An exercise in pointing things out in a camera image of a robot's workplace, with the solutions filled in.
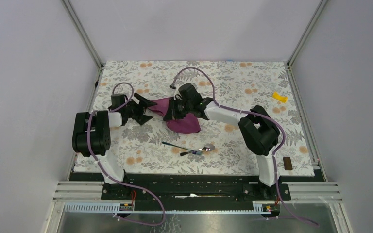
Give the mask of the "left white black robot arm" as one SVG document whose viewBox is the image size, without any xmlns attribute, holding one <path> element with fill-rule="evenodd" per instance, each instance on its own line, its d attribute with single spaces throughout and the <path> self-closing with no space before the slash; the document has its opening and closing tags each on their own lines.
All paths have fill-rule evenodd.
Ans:
<svg viewBox="0 0 373 233">
<path fill-rule="evenodd" d="M 111 106 L 107 110 L 80 112 L 76 114 L 72 147 L 84 157 L 92 157 L 108 184 L 114 184 L 113 194 L 124 200 L 131 194 L 131 188 L 146 192 L 145 188 L 130 184 L 125 170 L 113 158 L 111 148 L 111 127 L 124 126 L 129 119 L 143 125 L 152 119 L 145 112 L 157 103 L 148 100 L 138 93 L 133 95 L 135 102 L 125 94 L 112 94 Z"/>
</svg>

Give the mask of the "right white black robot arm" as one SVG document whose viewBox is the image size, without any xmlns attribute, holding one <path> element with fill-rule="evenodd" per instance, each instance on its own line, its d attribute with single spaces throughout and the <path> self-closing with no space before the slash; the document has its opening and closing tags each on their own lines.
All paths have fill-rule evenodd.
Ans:
<svg viewBox="0 0 373 233">
<path fill-rule="evenodd" d="M 165 121 L 181 120 L 188 114 L 197 118 L 237 126 L 247 148 L 256 155 L 259 168 L 260 196 L 271 200 L 278 194 L 279 173 L 274 154 L 278 149 L 280 128 L 259 105 L 250 110 L 238 110 L 203 98 L 196 88 L 186 83 L 179 87 L 164 115 Z"/>
</svg>

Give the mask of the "purple cloth napkin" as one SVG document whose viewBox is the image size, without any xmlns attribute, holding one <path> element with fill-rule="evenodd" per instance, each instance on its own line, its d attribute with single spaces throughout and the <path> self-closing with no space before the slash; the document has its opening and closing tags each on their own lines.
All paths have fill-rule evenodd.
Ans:
<svg viewBox="0 0 373 233">
<path fill-rule="evenodd" d="M 164 117 L 169 109 L 170 98 L 152 100 L 156 105 L 149 107 L 152 112 Z M 185 118 L 178 120 L 165 121 L 166 126 L 175 133 L 193 134 L 201 131 L 198 119 L 191 113 Z"/>
</svg>

